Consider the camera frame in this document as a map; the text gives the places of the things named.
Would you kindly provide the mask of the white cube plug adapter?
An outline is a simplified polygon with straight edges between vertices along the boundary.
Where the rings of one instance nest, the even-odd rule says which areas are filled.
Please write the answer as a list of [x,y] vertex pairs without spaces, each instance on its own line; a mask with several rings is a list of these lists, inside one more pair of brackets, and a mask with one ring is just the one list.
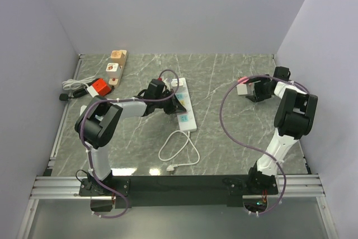
[[253,86],[251,83],[241,83],[236,86],[237,94],[239,96],[250,96],[253,94]]

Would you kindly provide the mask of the red cube plug adapter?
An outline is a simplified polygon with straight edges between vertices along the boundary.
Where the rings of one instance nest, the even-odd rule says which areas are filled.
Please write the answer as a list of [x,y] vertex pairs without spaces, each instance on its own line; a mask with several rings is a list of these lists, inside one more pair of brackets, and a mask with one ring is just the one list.
[[100,94],[99,96],[102,97],[108,95],[112,91],[112,88],[104,81],[103,78],[96,79],[92,85],[94,85],[95,89]]

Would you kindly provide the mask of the pink plug adapter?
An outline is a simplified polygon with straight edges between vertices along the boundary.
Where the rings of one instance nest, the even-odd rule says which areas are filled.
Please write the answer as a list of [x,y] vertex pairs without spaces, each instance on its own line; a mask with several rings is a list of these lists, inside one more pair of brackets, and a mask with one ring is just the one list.
[[238,84],[242,85],[242,84],[246,84],[249,81],[249,77],[242,77],[238,80]]

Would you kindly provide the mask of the white top plug adapter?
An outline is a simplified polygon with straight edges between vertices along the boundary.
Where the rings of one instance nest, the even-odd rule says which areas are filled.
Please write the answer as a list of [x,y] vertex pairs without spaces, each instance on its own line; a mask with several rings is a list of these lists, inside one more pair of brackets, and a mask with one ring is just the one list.
[[173,79],[172,82],[171,82],[171,86],[173,88],[175,88],[175,87],[183,87],[184,84],[185,84],[185,79],[184,78],[180,78],[179,80]]

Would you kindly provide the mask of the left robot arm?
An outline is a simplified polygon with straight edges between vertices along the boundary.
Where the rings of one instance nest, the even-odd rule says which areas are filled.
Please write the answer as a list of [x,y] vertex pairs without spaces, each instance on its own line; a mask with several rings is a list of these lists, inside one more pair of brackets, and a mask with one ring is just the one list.
[[145,117],[156,109],[162,109],[167,115],[185,113],[187,109],[175,95],[181,85],[179,79],[174,79],[171,84],[161,78],[152,79],[146,89],[132,98],[110,100],[97,95],[84,108],[75,123],[75,131],[87,147],[88,179],[98,195],[106,195],[114,188],[109,154],[105,147],[112,139],[119,121]]

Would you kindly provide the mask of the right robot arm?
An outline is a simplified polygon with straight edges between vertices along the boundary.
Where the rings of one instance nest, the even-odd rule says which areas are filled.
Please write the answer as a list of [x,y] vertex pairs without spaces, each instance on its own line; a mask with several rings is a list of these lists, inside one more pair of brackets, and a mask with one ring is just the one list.
[[276,96],[280,99],[274,118],[274,135],[265,153],[249,169],[246,189],[253,194],[269,190],[276,184],[277,171],[289,149],[308,135],[313,127],[318,97],[290,80],[290,70],[276,67],[274,76],[249,78],[246,98],[257,103]]

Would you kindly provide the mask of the white fruit print plug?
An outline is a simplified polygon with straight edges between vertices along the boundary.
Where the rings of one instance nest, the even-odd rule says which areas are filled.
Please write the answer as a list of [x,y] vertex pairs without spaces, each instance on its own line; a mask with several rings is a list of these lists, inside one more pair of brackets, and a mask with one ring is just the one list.
[[119,79],[121,75],[121,66],[117,63],[108,63],[106,73],[109,78]]

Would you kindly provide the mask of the wooden cube plug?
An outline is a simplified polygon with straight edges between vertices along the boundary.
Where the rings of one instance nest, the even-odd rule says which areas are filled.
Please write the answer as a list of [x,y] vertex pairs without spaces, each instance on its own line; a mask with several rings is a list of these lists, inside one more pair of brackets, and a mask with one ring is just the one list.
[[118,65],[124,65],[126,61],[126,51],[125,50],[113,50],[110,56],[112,63],[117,63]]

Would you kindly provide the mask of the wooden power strip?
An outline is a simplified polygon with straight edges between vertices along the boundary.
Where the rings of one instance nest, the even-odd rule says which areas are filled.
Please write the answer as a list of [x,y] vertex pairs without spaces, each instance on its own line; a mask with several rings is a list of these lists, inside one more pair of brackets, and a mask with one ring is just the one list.
[[111,87],[117,88],[119,86],[127,57],[127,50],[112,51],[110,61],[106,67],[106,73],[109,77],[109,85]]

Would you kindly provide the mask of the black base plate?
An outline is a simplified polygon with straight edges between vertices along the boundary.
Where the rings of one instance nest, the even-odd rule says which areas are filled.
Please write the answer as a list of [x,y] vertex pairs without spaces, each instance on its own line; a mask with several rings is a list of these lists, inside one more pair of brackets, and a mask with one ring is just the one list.
[[247,175],[191,175],[191,176],[114,176],[114,188],[102,188],[84,178],[80,197],[105,198],[115,208],[125,208],[123,195],[131,207],[178,205],[226,205],[242,207],[246,195],[278,194],[277,183],[269,190],[253,191],[247,186]]

